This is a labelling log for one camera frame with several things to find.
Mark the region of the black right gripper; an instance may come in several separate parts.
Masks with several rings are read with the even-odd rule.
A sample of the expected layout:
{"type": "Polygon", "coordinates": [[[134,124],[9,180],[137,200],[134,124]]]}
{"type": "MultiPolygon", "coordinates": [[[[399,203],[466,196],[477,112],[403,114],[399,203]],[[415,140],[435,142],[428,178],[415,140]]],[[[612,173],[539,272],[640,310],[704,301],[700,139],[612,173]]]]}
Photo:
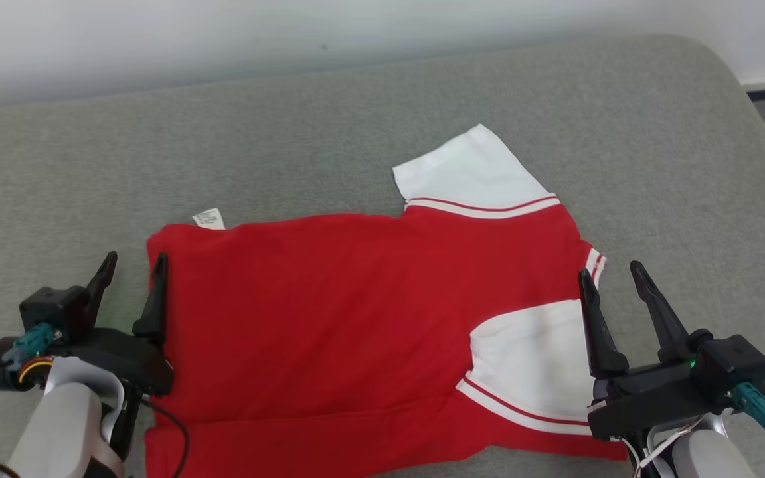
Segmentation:
{"type": "Polygon", "coordinates": [[[617,351],[608,330],[591,273],[587,269],[579,273],[587,359],[591,376],[596,379],[587,421],[592,436],[602,441],[640,434],[678,420],[723,413],[722,399],[708,399],[693,384],[689,363],[671,365],[690,361],[689,334],[644,265],[632,260],[630,272],[655,327],[657,357],[663,365],[629,370],[628,358],[617,351]]]}

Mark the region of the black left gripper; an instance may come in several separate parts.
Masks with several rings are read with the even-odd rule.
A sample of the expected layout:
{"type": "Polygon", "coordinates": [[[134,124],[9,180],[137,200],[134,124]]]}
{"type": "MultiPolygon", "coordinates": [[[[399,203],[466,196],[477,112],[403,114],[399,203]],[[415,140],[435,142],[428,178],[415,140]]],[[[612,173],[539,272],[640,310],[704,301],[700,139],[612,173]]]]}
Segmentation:
{"type": "MultiPolygon", "coordinates": [[[[118,253],[110,251],[86,287],[83,311],[88,331],[96,327],[98,309],[118,263],[118,253]]],[[[141,317],[131,327],[133,335],[116,329],[94,329],[86,338],[58,344],[57,355],[76,357],[89,365],[112,373],[152,396],[166,396],[172,390],[172,366],[154,345],[167,338],[168,257],[160,253],[151,271],[151,287],[141,317]]]]}

